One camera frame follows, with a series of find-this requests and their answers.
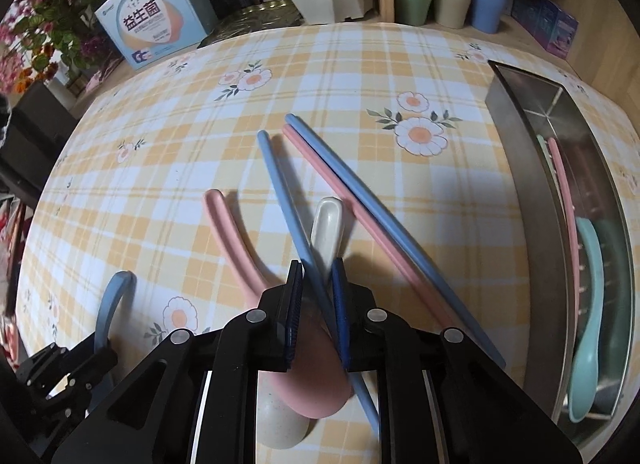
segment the tablecloth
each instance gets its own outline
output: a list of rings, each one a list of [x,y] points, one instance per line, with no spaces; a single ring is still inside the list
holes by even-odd
[[[135,294],[111,329],[118,373],[174,328],[221,328],[242,297],[201,211],[220,189],[258,265],[286,277],[297,254],[258,149],[271,133],[310,229],[332,192],[279,136],[295,113],[342,157],[434,260],[522,384],[529,278],[510,169],[484,105],[494,59],[563,83],[589,121],[623,201],[636,263],[640,140],[615,104],[531,54],[436,30],[337,24],[258,32],[158,64],[92,104],[36,209],[18,288],[29,352],[73,346],[94,328],[104,287],[132,270]],[[440,326],[360,225],[343,242],[352,282],[412,326]],[[637,342],[630,375],[640,375]],[[295,449],[258,462],[378,461],[357,403]]]

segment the box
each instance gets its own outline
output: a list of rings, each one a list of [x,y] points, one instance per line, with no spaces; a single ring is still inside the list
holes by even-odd
[[[578,21],[551,0],[542,0],[533,37],[547,51],[565,59],[578,29]]]
[[[570,14],[560,10],[558,20],[556,21],[556,28],[551,35],[551,40],[546,50],[554,56],[566,59],[566,55],[569,54],[569,49],[574,41],[577,30],[578,21]]]
[[[533,32],[533,37],[545,50],[551,41],[551,35],[556,27],[559,12],[560,9],[551,0],[540,1],[540,15],[538,16],[538,25]]]
[[[218,21],[209,0],[107,0],[95,14],[136,70],[201,42]]]
[[[541,0],[513,0],[513,19],[533,36],[538,26]]]

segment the pink chopstick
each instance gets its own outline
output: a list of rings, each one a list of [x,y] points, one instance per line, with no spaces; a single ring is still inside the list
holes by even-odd
[[[298,149],[300,154],[309,162],[318,174],[335,191],[336,195],[346,204],[358,222],[369,232],[376,243],[385,251],[386,256],[391,259],[400,273],[406,278],[412,289],[416,292],[420,300],[427,306],[433,317],[440,323],[441,327],[457,326],[462,327],[462,322],[455,316],[453,311],[447,309],[446,304],[440,301],[436,290],[431,287],[422,274],[418,272],[409,258],[401,251],[396,244],[386,235],[373,216],[365,209],[360,201],[344,185],[340,178],[329,168],[324,161],[316,154],[316,151],[300,137],[290,124],[282,127],[284,135]]]
[[[575,227],[574,203],[571,199],[571,190],[569,190],[569,181],[562,163],[562,156],[558,143],[553,137],[549,137],[546,142],[551,152],[551,160],[556,167],[556,175],[558,176],[558,184],[560,185],[560,193],[562,197],[562,205],[564,206],[564,216],[566,217],[566,225],[569,229],[569,251],[571,251],[571,265],[574,270],[574,295],[575,295],[575,322],[574,336],[578,329],[578,309],[580,305],[580,254],[578,253],[578,232]]]

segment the screw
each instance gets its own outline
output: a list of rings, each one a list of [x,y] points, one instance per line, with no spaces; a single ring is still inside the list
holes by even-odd
[[[375,322],[384,321],[386,319],[386,311],[382,309],[371,309],[367,312],[367,318]]]
[[[267,317],[267,313],[262,309],[253,309],[246,313],[246,320],[249,323],[260,323]]]
[[[185,330],[185,329],[180,329],[180,330],[174,330],[173,332],[171,332],[171,343],[173,343],[174,345],[181,345],[183,344],[185,341],[188,341],[189,339],[189,331]]]
[[[444,331],[444,339],[449,343],[460,343],[465,335],[458,329],[447,329]]]

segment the blue box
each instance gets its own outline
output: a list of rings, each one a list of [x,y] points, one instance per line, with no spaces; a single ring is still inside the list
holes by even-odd
[[[513,0],[511,15],[513,19],[533,36],[538,26],[541,0]]]
[[[551,36],[556,28],[559,13],[560,9],[551,0],[542,0],[540,2],[540,15],[533,37],[545,50],[551,42]]]
[[[218,22],[209,0],[107,0],[95,14],[136,70],[201,42]]]

